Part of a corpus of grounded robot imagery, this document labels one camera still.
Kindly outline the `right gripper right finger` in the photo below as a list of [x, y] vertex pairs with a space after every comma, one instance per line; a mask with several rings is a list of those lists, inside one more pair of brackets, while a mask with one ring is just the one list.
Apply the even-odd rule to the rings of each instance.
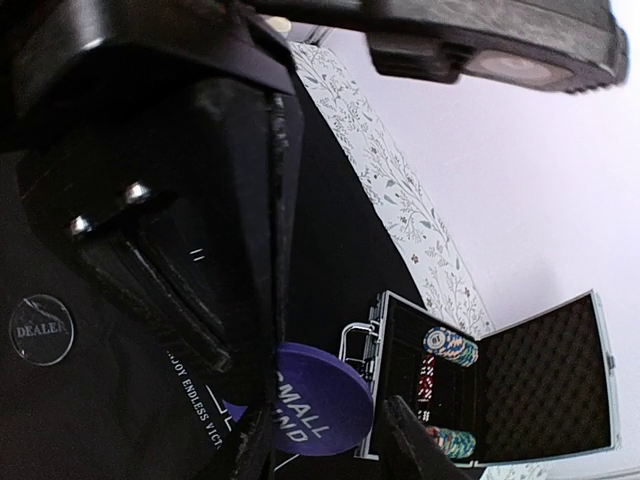
[[382, 478], [392, 480], [463, 480], [468, 476], [436, 446], [404, 399], [383, 404]]

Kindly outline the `clear dealer button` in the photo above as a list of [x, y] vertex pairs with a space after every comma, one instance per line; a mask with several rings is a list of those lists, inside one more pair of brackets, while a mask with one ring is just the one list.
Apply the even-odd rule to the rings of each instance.
[[36, 294], [23, 297], [9, 320], [11, 345], [18, 356], [38, 367], [60, 363], [75, 340], [69, 309], [57, 298]]

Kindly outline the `aluminium poker chip case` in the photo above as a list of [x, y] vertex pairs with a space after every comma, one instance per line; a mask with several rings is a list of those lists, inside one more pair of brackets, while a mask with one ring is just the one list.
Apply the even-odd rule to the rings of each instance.
[[[418, 418], [425, 334], [444, 327], [473, 341], [479, 358], [462, 367], [435, 357], [429, 421]], [[475, 338], [386, 291], [364, 322], [342, 332], [339, 357], [370, 387], [376, 406], [400, 396], [425, 426], [467, 431], [465, 467], [545, 462], [620, 445], [615, 364], [602, 302], [584, 293], [513, 326]]]

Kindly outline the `purple small blind button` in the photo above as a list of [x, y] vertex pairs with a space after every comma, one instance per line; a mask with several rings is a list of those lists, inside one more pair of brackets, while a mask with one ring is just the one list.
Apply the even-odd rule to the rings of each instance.
[[371, 432], [370, 387], [334, 355], [283, 342], [276, 374], [272, 409], [276, 449], [301, 456], [333, 456], [355, 448]]

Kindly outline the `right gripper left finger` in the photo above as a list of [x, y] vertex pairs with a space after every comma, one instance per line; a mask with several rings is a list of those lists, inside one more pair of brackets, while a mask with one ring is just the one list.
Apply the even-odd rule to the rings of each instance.
[[303, 126], [295, 94], [209, 79], [86, 119], [16, 168], [36, 237], [247, 407], [203, 479], [273, 475]]

